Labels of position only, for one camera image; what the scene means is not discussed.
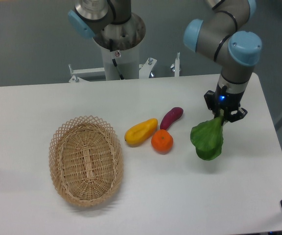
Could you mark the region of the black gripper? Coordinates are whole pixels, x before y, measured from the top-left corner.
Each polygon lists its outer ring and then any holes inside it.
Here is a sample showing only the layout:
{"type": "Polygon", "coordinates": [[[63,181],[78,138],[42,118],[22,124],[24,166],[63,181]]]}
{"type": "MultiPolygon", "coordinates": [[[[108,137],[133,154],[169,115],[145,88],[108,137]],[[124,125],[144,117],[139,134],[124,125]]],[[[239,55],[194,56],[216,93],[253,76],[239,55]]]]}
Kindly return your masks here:
{"type": "Polygon", "coordinates": [[[223,125],[243,119],[248,111],[241,107],[240,102],[245,92],[245,84],[218,82],[215,92],[208,90],[204,94],[207,108],[214,117],[224,115],[223,125]]]}

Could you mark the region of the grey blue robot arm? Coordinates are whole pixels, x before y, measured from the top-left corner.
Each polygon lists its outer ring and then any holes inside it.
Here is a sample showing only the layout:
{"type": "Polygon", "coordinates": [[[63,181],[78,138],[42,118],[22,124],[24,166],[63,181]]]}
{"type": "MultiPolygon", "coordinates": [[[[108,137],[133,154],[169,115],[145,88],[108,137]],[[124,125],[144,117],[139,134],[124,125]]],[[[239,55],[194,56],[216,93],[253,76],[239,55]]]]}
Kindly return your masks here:
{"type": "MultiPolygon", "coordinates": [[[[243,119],[247,111],[240,101],[258,63],[262,41],[242,31],[256,10],[254,0],[211,0],[214,17],[191,21],[183,35],[184,45],[222,67],[215,91],[204,99],[215,117],[224,122],[243,119]]],[[[77,0],[68,20],[79,35],[100,47],[107,80],[148,77],[139,67],[139,46],[145,37],[143,20],[131,10],[129,0],[77,0]]]]}

